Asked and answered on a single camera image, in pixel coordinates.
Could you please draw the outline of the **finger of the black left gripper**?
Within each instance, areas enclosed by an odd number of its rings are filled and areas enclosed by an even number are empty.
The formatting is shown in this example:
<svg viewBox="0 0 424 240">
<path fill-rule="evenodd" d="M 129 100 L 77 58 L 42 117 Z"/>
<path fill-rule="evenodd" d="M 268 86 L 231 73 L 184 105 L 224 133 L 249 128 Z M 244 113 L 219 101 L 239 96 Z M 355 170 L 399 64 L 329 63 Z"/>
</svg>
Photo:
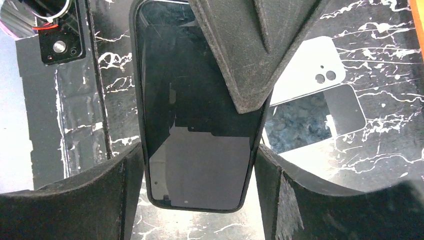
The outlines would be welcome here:
<svg viewBox="0 0 424 240">
<path fill-rule="evenodd" d="M 238 113 L 258 110 L 327 0 L 191 0 Z"/>
</svg>

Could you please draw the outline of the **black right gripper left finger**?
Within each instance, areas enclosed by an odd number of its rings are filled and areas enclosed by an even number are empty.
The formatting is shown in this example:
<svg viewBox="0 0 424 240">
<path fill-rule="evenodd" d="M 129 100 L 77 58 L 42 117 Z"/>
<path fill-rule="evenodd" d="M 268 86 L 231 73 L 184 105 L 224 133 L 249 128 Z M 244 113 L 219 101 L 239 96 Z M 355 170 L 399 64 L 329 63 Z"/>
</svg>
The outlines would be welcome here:
<svg viewBox="0 0 424 240">
<path fill-rule="evenodd" d="M 0 196 L 3 240 L 129 240 L 144 173 L 140 143 L 37 190 Z"/>
</svg>

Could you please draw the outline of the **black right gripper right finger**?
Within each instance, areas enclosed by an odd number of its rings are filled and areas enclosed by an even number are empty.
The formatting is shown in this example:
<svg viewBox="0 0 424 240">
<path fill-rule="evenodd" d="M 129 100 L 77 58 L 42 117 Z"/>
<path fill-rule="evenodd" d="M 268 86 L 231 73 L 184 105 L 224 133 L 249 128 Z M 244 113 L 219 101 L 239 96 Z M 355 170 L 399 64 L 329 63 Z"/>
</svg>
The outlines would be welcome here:
<svg viewBox="0 0 424 240">
<path fill-rule="evenodd" d="M 362 192 L 322 179 L 265 145 L 254 164 L 267 240 L 421 240 L 424 183 Z"/>
</svg>

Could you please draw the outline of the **light blue phone case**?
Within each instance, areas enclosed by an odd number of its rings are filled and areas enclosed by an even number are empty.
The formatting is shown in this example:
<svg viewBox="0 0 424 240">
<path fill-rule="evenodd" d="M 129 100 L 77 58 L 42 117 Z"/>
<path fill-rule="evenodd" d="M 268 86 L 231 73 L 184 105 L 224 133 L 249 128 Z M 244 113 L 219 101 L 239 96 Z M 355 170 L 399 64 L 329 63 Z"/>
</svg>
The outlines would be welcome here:
<svg viewBox="0 0 424 240">
<path fill-rule="evenodd" d="M 346 70 L 338 50 L 328 36 L 303 41 L 277 80 L 270 100 L 275 106 L 344 81 Z"/>
</svg>

